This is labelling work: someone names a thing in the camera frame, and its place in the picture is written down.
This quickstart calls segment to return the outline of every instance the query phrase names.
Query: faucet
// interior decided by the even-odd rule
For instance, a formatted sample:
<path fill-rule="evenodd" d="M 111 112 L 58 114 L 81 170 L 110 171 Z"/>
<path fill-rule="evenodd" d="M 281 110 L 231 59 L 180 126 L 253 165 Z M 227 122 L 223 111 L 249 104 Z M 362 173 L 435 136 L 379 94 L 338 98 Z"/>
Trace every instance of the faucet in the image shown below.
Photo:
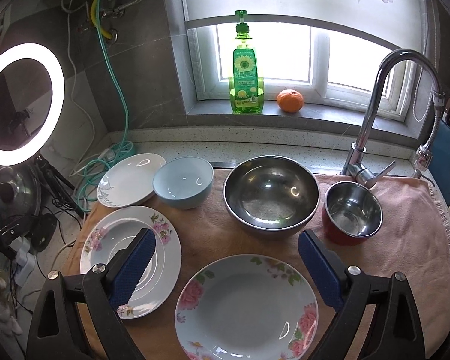
<path fill-rule="evenodd" d="M 380 105 L 380 100 L 382 98 L 383 88 L 385 86 L 388 73 L 390 73 L 391 69 L 396 64 L 407 60 L 419 64 L 425 68 L 428 73 L 430 73 L 433 81 L 433 104 L 435 108 L 435 120 L 433 122 L 430 137 L 427 142 L 420 145 L 410 160 L 414 168 L 412 177 L 420 179 L 422 172 L 428 169 L 428 166 L 432 160 L 432 152 L 430 147 L 432 146 L 437 135 L 438 127 L 440 125 L 440 118 L 445 105 L 445 94 L 442 92 L 437 71 L 435 70 L 435 67 L 433 67 L 432 63 L 417 51 L 408 49 L 398 49 L 392 51 L 380 64 L 377 78 L 375 79 L 375 84 L 373 85 L 370 103 L 368 104 L 365 117 L 363 118 L 362 127 L 360 128 L 356 141 L 352 144 L 348 157 L 345 161 L 345 165 L 343 165 L 343 169 L 340 173 L 341 175 L 353 176 L 358 183 L 366 188 L 372 188 L 380 178 L 395 168 L 396 165 L 395 161 L 393 161 L 383 171 L 375 175 L 372 171 L 363 166 L 362 159 L 364 154 L 367 152 L 365 144 L 370 136 L 375 117 L 377 116 L 378 107 Z"/>

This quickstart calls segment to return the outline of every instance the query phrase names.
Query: dish soap bottle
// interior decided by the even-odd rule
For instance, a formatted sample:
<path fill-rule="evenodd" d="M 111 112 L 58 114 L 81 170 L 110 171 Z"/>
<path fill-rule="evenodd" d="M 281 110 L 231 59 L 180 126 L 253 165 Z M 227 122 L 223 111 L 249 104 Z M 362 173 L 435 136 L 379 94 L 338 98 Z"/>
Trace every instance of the dish soap bottle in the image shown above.
<path fill-rule="evenodd" d="M 244 23 L 247 11 L 235 11 L 235 14 L 240 17 L 240 23 L 236 25 L 233 74 L 228 79 L 232 110 L 234 114 L 260 114 L 263 110 L 263 77 L 258 74 L 250 28 Z"/>

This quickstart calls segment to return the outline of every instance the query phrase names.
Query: white plate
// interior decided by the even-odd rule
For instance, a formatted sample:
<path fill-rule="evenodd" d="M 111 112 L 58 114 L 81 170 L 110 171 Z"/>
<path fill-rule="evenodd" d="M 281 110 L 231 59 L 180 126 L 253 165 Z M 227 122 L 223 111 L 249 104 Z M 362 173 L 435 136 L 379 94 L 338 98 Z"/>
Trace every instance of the white plate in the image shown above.
<path fill-rule="evenodd" d="M 140 204 L 154 195 L 155 173 L 167 162 L 158 154 L 137 154 L 109 169 L 97 187 L 97 199 L 106 207 Z"/>
<path fill-rule="evenodd" d="M 182 291 L 175 330 L 192 360 L 300 359 L 318 326 L 317 298 L 285 262 L 230 256 L 198 272 Z"/>
<path fill-rule="evenodd" d="M 117 310 L 120 318 L 142 317 L 157 309 L 168 298 L 179 277 L 182 263 L 180 240 L 172 224 L 158 211 L 132 206 L 112 212 L 88 235 L 80 257 L 80 273 L 98 263 L 107 264 L 115 253 L 125 249 L 138 232 L 154 230 L 155 253 L 143 272 L 127 305 Z"/>

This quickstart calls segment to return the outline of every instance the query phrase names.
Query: ring light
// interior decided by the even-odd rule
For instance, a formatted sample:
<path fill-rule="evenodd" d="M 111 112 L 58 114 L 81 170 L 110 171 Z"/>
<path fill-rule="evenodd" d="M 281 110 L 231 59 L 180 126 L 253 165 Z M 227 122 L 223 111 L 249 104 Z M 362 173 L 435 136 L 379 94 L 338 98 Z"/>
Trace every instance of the ring light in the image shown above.
<path fill-rule="evenodd" d="M 0 73 L 9 64 L 20 59 L 34 59 L 40 62 L 50 75 L 52 81 L 52 103 L 48 116 L 37 135 L 18 149 L 0 150 L 0 165 L 19 164 L 35 155 L 50 138 L 59 120 L 65 95 L 65 79 L 59 61 L 46 47 L 36 43 L 24 43 L 12 47 L 0 55 Z"/>

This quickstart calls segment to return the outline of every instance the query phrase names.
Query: window sill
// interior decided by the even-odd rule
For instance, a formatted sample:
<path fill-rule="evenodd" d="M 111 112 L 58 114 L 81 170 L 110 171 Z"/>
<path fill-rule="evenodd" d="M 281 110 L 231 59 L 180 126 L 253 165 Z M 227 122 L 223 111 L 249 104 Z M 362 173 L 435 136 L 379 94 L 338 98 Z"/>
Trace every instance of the window sill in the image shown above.
<path fill-rule="evenodd" d="M 274 101 L 266 100 L 261 115 L 234 115 L 229 100 L 202 100 L 188 112 L 190 126 L 254 126 L 296 128 L 332 134 L 356 136 L 364 114 L 320 104 L 305 104 L 296 114 L 282 111 Z M 416 148 L 418 136 L 405 123 L 377 116 L 370 139 Z"/>

